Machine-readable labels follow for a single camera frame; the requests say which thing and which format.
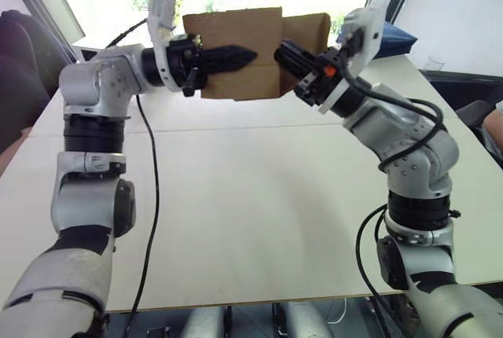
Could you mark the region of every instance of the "robotic arm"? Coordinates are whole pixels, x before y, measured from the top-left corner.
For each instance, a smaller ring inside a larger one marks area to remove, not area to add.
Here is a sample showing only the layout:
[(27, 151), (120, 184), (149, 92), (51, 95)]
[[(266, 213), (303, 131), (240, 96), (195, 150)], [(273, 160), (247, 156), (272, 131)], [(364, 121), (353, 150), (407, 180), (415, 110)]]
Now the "robotic arm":
[(297, 97), (343, 117), (343, 126), (381, 161), (389, 188), (389, 236), (377, 243), (384, 280), (404, 291), (433, 337), (501, 336), (503, 307), (454, 276), (452, 217), (459, 213), (450, 210), (448, 172), (457, 162), (456, 142), (445, 129), (432, 131), (411, 101), (389, 87), (355, 78), (379, 49), (383, 22), (383, 9), (357, 9), (346, 17), (339, 50), (316, 57), (285, 40), (275, 58), (301, 79)]
[(183, 91), (207, 75), (239, 69), (256, 53), (239, 46), (203, 50), (198, 36), (171, 37), (176, 0), (150, 0), (153, 49), (112, 47), (60, 75), (64, 152), (57, 157), (51, 219), (56, 243), (26, 269), (0, 314), (0, 336), (101, 337), (117, 237), (134, 225), (134, 185), (123, 129), (135, 94), (153, 86)]

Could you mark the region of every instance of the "orange part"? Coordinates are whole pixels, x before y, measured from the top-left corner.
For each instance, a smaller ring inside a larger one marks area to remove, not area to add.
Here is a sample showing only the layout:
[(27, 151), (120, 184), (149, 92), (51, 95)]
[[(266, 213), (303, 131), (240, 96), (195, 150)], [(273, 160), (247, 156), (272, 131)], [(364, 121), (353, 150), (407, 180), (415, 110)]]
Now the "orange part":
[(325, 72), (325, 74), (328, 77), (333, 77), (337, 73), (337, 70), (334, 67), (330, 66), (330, 65), (327, 65), (323, 71)]

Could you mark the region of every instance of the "brown cardboard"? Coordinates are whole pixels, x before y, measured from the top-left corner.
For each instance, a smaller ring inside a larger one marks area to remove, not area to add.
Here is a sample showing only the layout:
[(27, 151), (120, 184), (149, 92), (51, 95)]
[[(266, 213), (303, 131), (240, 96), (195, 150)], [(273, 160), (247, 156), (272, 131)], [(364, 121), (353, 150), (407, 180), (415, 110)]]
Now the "brown cardboard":
[(245, 9), (183, 17), (185, 32), (201, 34), (206, 49), (239, 45), (258, 56), (239, 71), (210, 75), (202, 98), (252, 100), (277, 98), (291, 90), (296, 80), (281, 72), (274, 51), (288, 38), (313, 53), (325, 50), (330, 29), (326, 13), (281, 17), (281, 8)]
[(210, 75), (202, 98), (250, 100), (279, 97), (279, 67), (274, 51), (281, 42), (281, 8), (231, 10), (189, 14), (185, 32), (201, 34), (203, 47), (239, 45), (254, 50), (257, 58), (236, 72)]

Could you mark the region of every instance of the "black cable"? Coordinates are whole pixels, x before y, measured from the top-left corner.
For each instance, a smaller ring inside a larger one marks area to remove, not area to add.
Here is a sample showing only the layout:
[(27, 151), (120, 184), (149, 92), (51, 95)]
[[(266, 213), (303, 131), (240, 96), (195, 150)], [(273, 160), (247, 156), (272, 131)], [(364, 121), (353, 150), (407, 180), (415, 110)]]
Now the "black cable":
[(391, 334), (389, 330), (387, 329), (386, 326), (386, 321), (384, 320), (384, 316), (382, 312), (380, 311), (379, 304), (377, 303), (376, 299), (373, 297), (370, 297), (370, 303), (372, 303), (372, 306), (376, 312), (377, 316), (377, 321), (379, 322), (380, 328), (383, 330), (383, 334), (386, 338), (391, 338)]
[(418, 100), (418, 99), (409, 99), (410, 102), (427, 106), (431, 108), (434, 112), (435, 115), (432, 115), (430, 112), (427, 112), (423, 110), (422, 108), (418, 108), (417, 106), (414, 106), (408, 102), (405, 101), (400, 101), (396, 98), (386, 96), (384, 94), (377, 93), (371, 89), (371, 85), (367, 83), (365, 80), (357, 78), (355, 79), (353, 75), (349, 72), (347, 69), (347, 59), (345, 55), (342, 53), (341, 57), (341, 64), (340, 64), (340, 72), (341, 75), (347, 80), (347, 82), (350, 84), (350, 86), (354, 87), (356, 90), (358, 90), (360, 93), (364, 94), (367, 97), (374, 98), (376, 100), (380, 100), (383, 102), (387, 102), (392, 105), (399, 106), (401, 108), (405, 108), (411, 112), (415, 112), (425, 118), (428, 118), (434, 123), (433, 128), (420, 140), (416, 141), (413, 145), (411, 145), (409, 148), (402, 150), (399, 153), (394, 154), (393, 156), (388, 157), (387, 159), (384, 159), (381, 161), (379, 164), (379, 170), (384, 171), (384, 168), (391, 162), (398, 160), (404, 156), (409, 155), (410, 153), (418, 150), (419, 148), (423, 147), (426, 145), (440, 130), (447, 130), (445, 126), (443, 125), (443, 114), (442, 110), (434, 104), (432, 104), (429, 101), (424, 101), (424, 100)]
[(402, 332), (403, 336), (409, 338), (409, 335), (403, 328), (402, 324), (400, 321), (397, 319), (395, 316), (395, 313), (391, 310), (391, 308), (387, 305), (386, 301), (384, 301), (383, 297), (376, 291), (376, 289), (373, 287), (372, 283), (370, 283), (369, 278), (367, 277), (367, 274), (365, 272), (365, 269), (363, 268), (362, 265), (362, 257), (360, 255), (360, 245), (362, 242), (362, 234), (363, 230), (365, 229), (366, 225), (369, 223), (370, 219), (376, 216), (377, 214), (386, 211), (387, 205), (383, 204), (376, 210), (372, 211), (366, 218), (363, 220), (362, 224), (360, 225), (360, 228), (358, 229), (358, 233), (356, 235), (356, 245), (355, 245), (355, 254), (356, 254), (356, 264), (358, 265), (358, 270), (360, 271), (360, 275), (362, 276), (363, 281), (369, 288), (370, 292), (373, 294), (373, 296), (376, 298), (376, 300), (379, 302), (379, 304), (384, 308), (384, 310), (390, 315), (391, 319), (393, 322), (398, 326), (400, 329), (400, 332)]
[(131, 33), (133, 30), (135, 30), (136, 28), (138, 28), (139, 26), (143, 25), (145, 22), (147, 22), (147, 19), (144, 18), (143, 20), (141, 20), (140, 22), (138, 22), (137, 24), (134, 24), (133, 26), (131, 26), (129, 29), (127, 29), (124, 33), (121, 33), (119, 34), (113, 41), (111, 41), (106, 47), (105, 49), (109, 48), (109, 47), (113, 47), (115, 46), (117, 43), (119, 43), (120, 41), (122, 41), (124, 38), (126, 38), (126, 36)]
[(149, 121), (143, 112), (143, 108), (141, 106), (140, 96), (136, 95), (136, 102), (138, 104), (138, 110), (140, 111), (141, 118), (147, 127), (147, 131), (149, 132), (150, 142), (152, 144), (152, 159), (154, 166), (154, 179), (156, 183), (156, 208), (154, 211), (154, 221), (152, 223), (152, 229), (150, 231), (149, 242), (147, 243), (147, 249), (145, 251), (145, 260), (143, 262), (143, 270), (141, 271), (141, 279), (140, 285), (138, 286), (138, 291), (136, 293), (136, 297), (134, 299), (133, 308), (129, 314), (129, 318), (127, 319), (126, 327), (124, 328), (123, 338), (127, 338), (129, 335), (129, 331), (131, 328), (131, 322), (133, 321), (134, 316), (138, 311), (138, 304), (140, 303), (141, 294), (143, 293), (143, 288), (145, 287), (145, 280), (147, 278), (147, 272), (149, 270), (149, 260), (150, 260), (150, 252), (152, 250), (152, 243), (154, 241), (154, 237), (156, 235), (157, 228), (157, 220), (159, 219), (159, 172), (157, 169), (157, 154), (156, 154), (156, 140), (154, 138), (154, 134), (152, 132), (152, 128), (150, 128)]
[(374, 229), (374, 240), (376, 242), (379, 240), (379, 228), (380, 228), (380, 224), (384, 220), (385, 215), (386, 215), (385, 212), (383, 212), (382, 214), (380, 214), (380, 217), (377, 219), (376, 228)]

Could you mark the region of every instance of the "white table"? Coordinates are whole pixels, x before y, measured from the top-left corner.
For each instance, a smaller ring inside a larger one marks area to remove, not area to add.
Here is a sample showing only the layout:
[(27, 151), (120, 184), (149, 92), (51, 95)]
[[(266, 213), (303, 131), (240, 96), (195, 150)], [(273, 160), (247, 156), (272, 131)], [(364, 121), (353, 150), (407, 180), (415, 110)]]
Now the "white table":
[[(408, 97), (444, 108), (461, 148), (452, 171), (455, 260), (461, 283), (503, 279), (503, 173), (405, 57), (374, 61), (364, 73)], [(185, 307), (368, 294), (354, 260), (364, 217), (387, 199), (377, 158), (334, 114), (294, 98), (233, 102), (143, 97), (156, 132), (160, 221), (140, 308)], [(125, 179), (136, 186), (137, 223), (117, 241), (109, 310), (130, 309), (153, 215), (148, 135), (132, 104)], [(61, 150), (56, 96), (0, 179), (0, 299), (56, 234), (50, 198)], [(380, 279), (372, 230), (362, 258)]]

